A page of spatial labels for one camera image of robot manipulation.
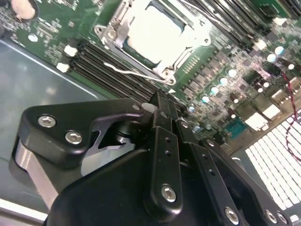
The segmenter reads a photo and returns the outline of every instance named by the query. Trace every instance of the blue component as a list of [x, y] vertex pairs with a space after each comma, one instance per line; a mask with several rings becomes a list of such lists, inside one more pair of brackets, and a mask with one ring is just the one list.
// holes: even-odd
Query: blue component
[[198, 133], [198, 132], [202, 131], [202, 129], [199, 126], [195, 126], [193, 128], [193, 131], [195, 131], [196, 133]]
[[275, 54], [276, 55], [281, 55], [283, 54], [284, 52], [284, 48], [282, 46], [278, 46], [276, 49], [275, 49]]
[[193, 107], [193, 106], [190, 106], [188, 108], [188, 111], [190, 111], [191, 113], [195, 113], [196, 112], [196, 109]]
[[230, 122], [224, 129], [226, 133], [230, 133], [230, 138], [234, 139], [244, 132], [248, 126], [244, 124], [239, 118]]
[[227, 84], [228, 84], [228, 79], [226, 79], [226, 78], [221, 78], [221, 79], [220, 79], [220, 84], [221, 84], [222, 86], [227, 85]]
[[219, 92], [219, 90], [218, 90], [217, 87], [214, 86], [214, 87], [211, 88], [211, 93], [212, 93], [213, 95], [216, 95], [218, 92]]
[[202, 102], [205, 103], [205, 104], [208, 103], [209, 102], [209, 97], [208, 96], [203, 96], [202, 97]]

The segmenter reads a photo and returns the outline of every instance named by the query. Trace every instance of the chip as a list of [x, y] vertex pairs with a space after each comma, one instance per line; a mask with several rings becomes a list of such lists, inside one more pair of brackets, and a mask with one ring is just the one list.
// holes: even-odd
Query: chip
[[219, 59], [220, 61], [224, 61], [225, 59], [228, 59], [228, 57], [223, 52], [218, 52], [215, 57]]
[[185, 93], [189, 97], [191, 97], [193, 95], [193, 92], [188, 88], [184, 89], [183, 93]]
[[219, 126], [223, 126], [224, 125], [224, 121], [223, 120], [219, 120], [218, 122], [217, 122], [217, 124], [219, 125]]
[[181, 33], [181, 28], [169, 17], [149, 6], [131, 23], [127, 43], [141, 56], [158, 64], [162, 55], [172, 52]]
[[201, 72], [205, 77], [209, 77], [209, 78], [214, 77], [214, 72], [211, 71], [208, 67], [204, 67]]
[[189, 87], [191, 90], [198, 91], [200, 88], [200, 85], [198, 85], [195, 81], [192, 81], [190, 83]]
[[201, 83], [202, 85], [206, 85], [209, 83], [209, 80], [206, 79], [203, 75], [199, 74], [197, 77], [196, 77], [196, 80], [198, 80], [199, 83]]
[[219, 92], [215, 95], [216, 98], [221, 98], [222, 97], [222, 94]]
[[267, 34], [266, 38], [272, 42], [275, 42], [275, 41], [278, 41], [279, 40], [279, 37], [273, 33], [273, 32], [270, 32]]
[[250, 60], [245, 60], [245, 61], [243, 62], [243, 65], [246, 66], [246, 67], [248, 67], [248, 66], [251, 65], [251, 61], [250, 61]]
[[212, 113], [212, 115], [216, 117], [216, 116], [218, 116], [220, 113], [221, 113], [220, 110], [216, 110], [216, 111], [214, 111], [214, 112]]
[[245, 90], [245, 89], [246, 89], [246, 86], [245, 86], [244, 84], [241, 84], [241, 85], [239, 86], [239, 88], [240, 88], [241, 90]]

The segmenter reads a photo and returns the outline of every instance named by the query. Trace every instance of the mounting hole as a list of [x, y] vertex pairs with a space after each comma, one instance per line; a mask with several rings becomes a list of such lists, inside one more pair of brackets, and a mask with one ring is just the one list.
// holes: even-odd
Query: mounting hole
[[165, 155], [171, 157], [171, 153], [169, 151], [165, 151]]
[[212, 169], [209, 170], [209, 173], [210, 173], [212, 176], [215, 176], [215, 175], [216, 175], [216, 173], [215, 173]]
[[202, 154], [202, 157], [203, 157], [204, 159], [208, 160], [208, 156], [207, 156], [207, 155]]
[[38, 37], [35, 34], [29, 34], [28, 39], [31, 42], [37, 42], [39, 40]]

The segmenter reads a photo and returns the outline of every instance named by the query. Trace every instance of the ram slot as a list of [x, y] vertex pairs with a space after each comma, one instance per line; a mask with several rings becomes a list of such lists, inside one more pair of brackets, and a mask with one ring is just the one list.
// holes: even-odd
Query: ram slot
[[281, 5], [285, 8], [286, 11], [291, 16], [291, 19], [299, 19], [301, 16], [300, 5], [293, 0], [279, 0]]
[[249, 31], [241, 24], [218, 0], [210, 0], [215, 10], [217, 10], [222, 17], [235, 29], [247, 37], [252, 36]]
[[248, 24], [248, 26], [250, 28], [252, 28], [253, 30], [256, 31], [256, 28], [258, 28], [258, 24], [250, 19], [249, 17], [247, 17], [244, 12], [237, 6], [235, 5], [235, 3], [232, 0], [224, 0], [232, 9], [235, 13], [237, 13], [237, 15], [246, 23]]
[[[203, 7], [205, 7], [206, 11], [210, 11], [210, 9], [208, 9], [206, 5], [202, 4], [201, 0], [196, 0], [196, 2], [198, 3], [198, 5], [202, 5]], [[235, 29], [235, 27], [232, 27], [231, 32], [229, 32], [225, 28], [223, 28], [223, 26], [220, 25], [219, 23], [217, 23], [213, 20], [210, 20], [210, 21], [219, 30], [221, 30], [223, 33], [225, 33], [225, 35], [227, 35], [233, 41], [233, 43], [237, 44], [238, 46], [243, 46], [244, 45], [243, 43], [246, 41], [246, 35], [245, 34], [239, 33], [238, 30]]]
[[[77, 59], [73, 60], [72, 68], [76, 73], [86, 77], [101, 88], [109, 91], [118, 98], [133, 98], [140, 104], [149, 102], [152, 95], [158, 90], [147, 80], [135, 75], [121, 74], [112, 68], [106, 67], [107, 62], [121, 70], [129, 70], [123, 64], [107, 55], [100, 48], [87, 44]], [[170, 97], [176, 104], [180, 115], [184, 116], [186, 107]]]
[[[116, 61], [114, 58], [108, 56], [101, 49], [99, 49], [99, 48], [97, 48], [97, 47], [95, 47], [91, 44], [89, 44], [87, 46], [86, 52], [91, 53], [94, 56], [97, 56], [98, 58], [100, 58], [100, 60], [102, 61], [102, 64], [103, 64], [103, 62], [107, 62], [109, 64], [112, 64], [112, 65], [118, 67], [121, 70], [125, 70], [125, 71], [130, 70], [129, 68], [127, 68], [123, 64]], [[156, 90], [157, 90], [157, 88], [154, 85], [152, 85], [151, 83], [146, 81], [144, 78], [141, 78], [141, 77], [138, 77], [138, 76], [135, 76], [135, 75], [126, 75], [126, 74], [123, 74], [122, 76], [126, 76], [127, 78], [130, 78], [131, 80], [133, 80], [133, 82], [135, 82], [137, 85], [143, 87], [143, 89], [147, 89], [147, 91], [150, 92], [150, 93], [155, 93]]]
[[245, 0], [244, 3], [248, 6], [248, 8], [260, 19], [260, 22], [254, 20], [253, 15], [250, 14], [246, 7], [238, 0], [231, 0], [233, 3], [250, 19], [253, 23], [257, 24], [258, 27], [266, 27], [265, 23], [263, 22], [263, 17], [261, 16], [258, 9], [248, 0]]
[[101, 82], [98, 84], [101, 84], [103, 88], [107, 88], [107, 86], [112, 87], [110, 90], [114, 89], [113, 93], [118, 93], [118, 97], [134, 97], [138, 102], [144, 101], [142, 95], [139, 95], [133, 86], [128, 86], [125, 79], [123, 79], [122, 82], [118, 81], [117, 73], [106, 70], [106, 68], [103, 67], [98, 67], [91, 59], [82, 57], [76, 68], [85, 70], [90, 76], [93, 76], [94, 79], [99, 79]]

